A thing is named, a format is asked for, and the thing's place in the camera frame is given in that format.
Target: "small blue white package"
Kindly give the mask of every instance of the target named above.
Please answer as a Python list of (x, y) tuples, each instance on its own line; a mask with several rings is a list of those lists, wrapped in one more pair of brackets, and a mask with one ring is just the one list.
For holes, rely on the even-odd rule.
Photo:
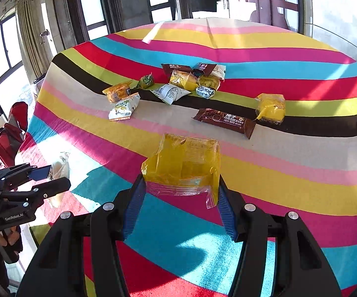
[(209, 99), (214, 96), (214, 89), (205, 86), (199, 86), (196, 88), (196, 93), (203, 98)]

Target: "black stripe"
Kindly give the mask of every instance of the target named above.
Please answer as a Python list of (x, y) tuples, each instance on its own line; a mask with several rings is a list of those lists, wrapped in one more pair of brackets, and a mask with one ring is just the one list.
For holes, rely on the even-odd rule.
[(58, 53), (53, 57), (52, 62), (60, 69), (73, 77), (76, 81), (83, 84), (94, 93), (102, 95), (102, 91), (111, 85), (87, 73), (84, 69), (77, 66), (73, 61), (67, 58), (63, 53)]
[[(110, 86), (109, 84), (87, 73), (63, 54), (56, 55), (53, 59), (53, 63), (55, 63), (75, 80), (97, 94), (102, 94), (102, 90)], [(162, 100), (155, 96), (151, 91), (136, 90), (136, 92), (139, 92), (140, 97), (143, 100), (162, 102)], [(182, 97), (174, 102), (174, 105), (194, 109), (213, 108), (225, 113), (249, 118), (251, 120), (254, 120), (256, 117), (255, 110), (253, 108), (201, 97)], [(320, 137), (357, 136), (357, 115), (337, 117), (286, 116), (281, 125), (273, 125), (264, 122), (259, 122), (259, 124), (278, 131), (297, 135)]]

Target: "white snack package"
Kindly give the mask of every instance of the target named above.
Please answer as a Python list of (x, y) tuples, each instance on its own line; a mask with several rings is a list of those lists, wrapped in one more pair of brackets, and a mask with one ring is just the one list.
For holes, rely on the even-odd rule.
[(225, 68), (226, 66), (224, 65), (216, 65), (211, 72), (210, 76), (215, 76), (220, 79), (225, 79)]
[[(56, 180), (60, 177), (67, 177), (70, 176), (70, 167), (68, 165), (68, 157), (70, 153), (68, 152), (61, 152), (59, 155), (59, 159), (52, 163), (51, 170), (49, 171), (48, 178), (50, 180)], [(52, 208), (58, 208), (62, 203), (63, 197), (65, 196), (65, 192), (58, 193), (55, 196), (48, 198), (49, 206)]]
[(180, 99), (181, 97), (191, 93), (188, 90), (169, 83), (159, 87), (157, 90), (151, 90), (151, 92), (168, 105), (172, 105), (172, 103), (177, 99)]
[(121, 99), (114, 105), (114, 108), (109, 113), (110, 121), (128, 120), (138, 106), (140, 95), (132, 94), (124, 99)]

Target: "round table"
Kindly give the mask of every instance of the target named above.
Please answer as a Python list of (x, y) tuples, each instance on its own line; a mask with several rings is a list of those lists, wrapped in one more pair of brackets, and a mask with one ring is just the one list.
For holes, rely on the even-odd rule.
[[(109, 85), (152, 73), (161, 63), (226, 65), (212, 99), (194, 93), (169, 106), (150, 91), (131, 119), (110, 122)], [(283, 94), (280, 126), (257, 124), (251, 140), (192, 119), (200, 108), (255, 118), (260, 93)], [(357, 285), (357, 62), (330, 46), (278, 27), (233, 19), (187, 19), (114, 33), (58, 54), (41, 89), (21, 157), (35, 165), (70, 153), (71, 193), (61, 211), (93, 211), (129, 188), (163, 133), (217, 139), (227, 186), (267, 213), (296, 211), (322, 247), (340, 288)], [(273, 240), (262, 296), (273, 280)], [(241, 244), (222, 227), (205, 195), (146, 194), (133, 234), (118, 246), (132, 296), (223, 296)], [(89, 241), (88, 295), (94, 296)]]

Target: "chocolate wafer package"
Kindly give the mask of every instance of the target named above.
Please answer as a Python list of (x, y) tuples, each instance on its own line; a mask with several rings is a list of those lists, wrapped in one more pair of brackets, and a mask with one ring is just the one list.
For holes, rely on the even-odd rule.
[(163, 71), (165, 72), (165, 75), (168, 77), (170, 77), (173, 70), (188, 72), (190, 74), (193, 72), (193, 70), (190, 66), (185, 66), (185, 65), (161, 64), (161, 66), (162, 66)]
[(203, 63), (198, 63), (196, 67), (194, 68), (194, 73), (195, 76), (208, 76), (211, 74), (211, 72), (214, 70), (214, 68), (217, 66), (217, 64), (203, 64)]
[(227, 114), (211, 108), (201, 108), (193, 119), (239, 132), (246, 135), (248, 139), (251, 138), (256, 125), (255, 121), (248, 118)]

